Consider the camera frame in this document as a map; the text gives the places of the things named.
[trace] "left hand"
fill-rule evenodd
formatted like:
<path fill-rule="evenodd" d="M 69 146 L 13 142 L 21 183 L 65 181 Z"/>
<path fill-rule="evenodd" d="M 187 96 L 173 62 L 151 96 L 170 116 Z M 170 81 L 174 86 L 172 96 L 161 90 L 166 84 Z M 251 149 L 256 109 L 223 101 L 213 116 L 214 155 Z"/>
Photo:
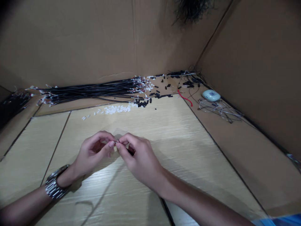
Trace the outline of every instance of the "left hand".
<path fill-rule="evenodd" d="M 99 131 L 85 139 L 74 163 L 57 178 L 58 185 L 68 187 L 75 180 L 92 171 L 103 158 L 110 156 L 115 145 L 114 141 L 114 136 L 106 131 Z"/>

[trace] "pile of white connectors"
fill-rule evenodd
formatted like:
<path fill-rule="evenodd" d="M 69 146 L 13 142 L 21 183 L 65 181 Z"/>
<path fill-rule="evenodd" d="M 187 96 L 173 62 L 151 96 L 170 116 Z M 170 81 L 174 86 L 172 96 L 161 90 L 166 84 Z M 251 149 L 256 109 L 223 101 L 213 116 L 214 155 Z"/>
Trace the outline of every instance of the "pile of white connectors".
<path fill-rule="evenodd" d="M 100 113 L 100 114 L 105 113 L 106 115 L 108 115 L 108 114 L 112 115 L 112 114 L 115 114 L 116 112 L 117 113 L 129 112 L 129 111 L 131 111 L 131 107 L 138 107 L 138 104 L 136 104 L 136 103 L 129 103 L 129 105 L 127 107 L 124 107 L 123 105 L 121 105 L 121 106 L 114 106 L 114 105 L 112 105 L 112 106 L 109 106 L 109 107 L 105 107 L 104 108 L 105 111 L 102 111 L 102 112 L 101 112 L 101 109 L 98 109 L 97 112 L 94 112 L 94 115 L 97 115 L 98 113 Z M 89 117 L 90 117 L 90 115 L 88 115 L 87 117 L 84 116 L 84 117 L 82 117 L 82 120 L 85 120 L 85 119 L 87 119 Z"/>

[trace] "silver wristwatch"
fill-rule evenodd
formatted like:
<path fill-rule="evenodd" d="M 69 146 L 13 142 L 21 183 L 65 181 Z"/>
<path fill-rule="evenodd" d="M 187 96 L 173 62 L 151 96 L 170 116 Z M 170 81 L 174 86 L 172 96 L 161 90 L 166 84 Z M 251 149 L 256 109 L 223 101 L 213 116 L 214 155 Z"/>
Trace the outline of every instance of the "silver wristwatch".
<path fill-rule="evenodd" d="M 52 199 L 59 199 L 62 198 L 66 192 L 68 191 L 68 188 L 61 188 L 56 183 L 57 177 L 64 172 L 70 165 L 65 165 L 61 168 L 59 168 L 57 171 L 52 173 L 45 182 L 45 190 L 47 195 L 49 195 Z"/>

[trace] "hand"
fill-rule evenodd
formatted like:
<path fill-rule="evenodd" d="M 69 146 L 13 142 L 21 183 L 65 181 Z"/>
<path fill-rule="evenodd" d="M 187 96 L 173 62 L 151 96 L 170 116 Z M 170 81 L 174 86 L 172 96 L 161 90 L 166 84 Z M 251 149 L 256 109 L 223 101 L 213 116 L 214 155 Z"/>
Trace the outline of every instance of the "hand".
<path fill-rule="evenodd" d="M 134 153 L 133 156 L 125 147 L 128 143 L 130 143 L 129 150 Z M 116 146 L 134 177 L 151 190 L 161 194 L 165 187 L 166 170 L 155 156 L 150 141 L 127 133 L 119 139 Z"/>
<path fill-rule="evenodd" d="M 114 141 L 114 136 L 106 131 L 99 131 L 85 139 L 74 163 L 58 177 L 58 185 L 68 187 L 75 180 L 92 171 L 103 158 L 110 157 L 110 152 L 115 145 Z"/>

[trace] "fingernail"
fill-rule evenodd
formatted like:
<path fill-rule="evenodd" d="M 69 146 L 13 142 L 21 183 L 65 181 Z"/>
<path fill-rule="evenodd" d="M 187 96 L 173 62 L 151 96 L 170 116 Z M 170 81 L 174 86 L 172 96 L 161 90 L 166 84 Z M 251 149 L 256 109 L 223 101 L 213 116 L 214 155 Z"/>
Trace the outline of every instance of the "fingernail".
<path fill-rule="evenodd" d="M 114 141 L 110 141 L 110 143 L 109 143 L 109 147 L 111 148 L 111 147 L 113 147 L 114 146 L 114 144 L 115 144 L 115 142 Z"/>

